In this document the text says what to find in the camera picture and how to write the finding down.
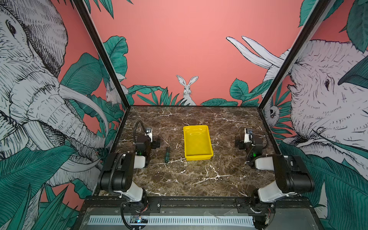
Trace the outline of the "green handled screwdriver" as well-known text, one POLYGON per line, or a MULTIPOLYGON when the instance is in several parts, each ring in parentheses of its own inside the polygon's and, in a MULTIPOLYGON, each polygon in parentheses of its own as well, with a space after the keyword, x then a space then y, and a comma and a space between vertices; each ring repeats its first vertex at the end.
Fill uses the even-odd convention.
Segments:
POLYGON ((166 148, 166 153, 165 153, 165 157, 164 157, 164 162, 165 163, 168 163, 169 160, 170 160, 170 151, 171 151, 171 148, 170 148, 170 141, 171 141, 171 137, 169 137, 169 140, 168 140, 168 146, 166 148))

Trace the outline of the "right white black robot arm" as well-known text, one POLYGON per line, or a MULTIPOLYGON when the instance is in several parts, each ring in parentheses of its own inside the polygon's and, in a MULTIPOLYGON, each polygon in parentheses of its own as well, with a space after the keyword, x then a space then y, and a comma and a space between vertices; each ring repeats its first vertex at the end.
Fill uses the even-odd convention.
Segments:
POLYGON ((253 213, 269 212, 270 206, 277 200, 314 190, 315 182, 300 156, 263 154, 263 141, 252 133, 245 133, 242 140, 236 139, 235 147, 245 150, 249 167, 274 172, 275 180, 263 188, 255 189, 247 200, 253 213))

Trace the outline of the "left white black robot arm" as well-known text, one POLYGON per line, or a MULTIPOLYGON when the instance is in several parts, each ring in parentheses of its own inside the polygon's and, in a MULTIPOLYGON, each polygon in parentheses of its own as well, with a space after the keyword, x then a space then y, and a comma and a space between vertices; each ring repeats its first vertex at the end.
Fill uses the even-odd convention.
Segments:
POLYGON ((159 148, 160 144, 160 139, 152 140, 142 135, 137 139, 134 152, 109 154, 98 177, 97 187, 126 199, 136 212, 145 212, 149 207, 147 193, 133 182, 133 172, 148 167, 151 151, 159 148))

